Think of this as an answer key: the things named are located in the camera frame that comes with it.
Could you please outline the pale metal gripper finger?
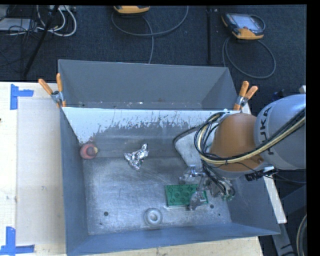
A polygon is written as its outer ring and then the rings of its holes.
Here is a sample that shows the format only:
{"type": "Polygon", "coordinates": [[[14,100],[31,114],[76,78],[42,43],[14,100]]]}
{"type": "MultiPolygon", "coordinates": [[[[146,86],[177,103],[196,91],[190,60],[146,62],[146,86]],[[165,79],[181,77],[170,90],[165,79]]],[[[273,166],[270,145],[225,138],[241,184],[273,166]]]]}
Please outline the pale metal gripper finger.
{"type": "Polygon", "coordinates": [[[190,165],[179,177],[180,185],[199,185],[206,181],[207,175],[202,167],[190,165]]]}
{"type": "Polygon", "coordinates": [[[208,198],[207,198],[206,192],[203,190],[202,191],[197,190],[190,197],[188,209],[190,211],[195,211],[197,207],[207,203],[208,203],[208,198]]]}

